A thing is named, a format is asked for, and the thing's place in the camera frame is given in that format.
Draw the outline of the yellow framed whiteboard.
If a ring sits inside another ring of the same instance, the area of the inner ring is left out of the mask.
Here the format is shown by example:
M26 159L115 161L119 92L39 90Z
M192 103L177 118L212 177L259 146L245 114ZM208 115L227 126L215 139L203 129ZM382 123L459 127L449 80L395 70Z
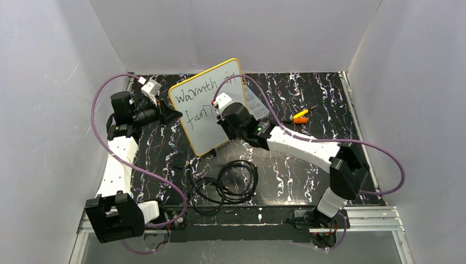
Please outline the yellow framed whiteboard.
M212 99L218 86L236 74L241 74L240 62L231 58L169 89L170 101L182 113L180 122L196 156L205 155L228 141L217 124Z

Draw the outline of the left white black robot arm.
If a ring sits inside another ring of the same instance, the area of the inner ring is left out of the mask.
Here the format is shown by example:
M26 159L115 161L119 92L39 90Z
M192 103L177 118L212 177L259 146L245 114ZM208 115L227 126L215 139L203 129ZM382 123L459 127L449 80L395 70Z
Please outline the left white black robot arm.
M114 112L106 129L111 153L96 197L85 203L86 215L100 243L140 237L148 224L168 219L160 199L134 201L130 190L132 168L116 157L133 164L143 126L155 122L167 125L182 117L158 96L144 107L138 106L128 91L117 92L110 99Z

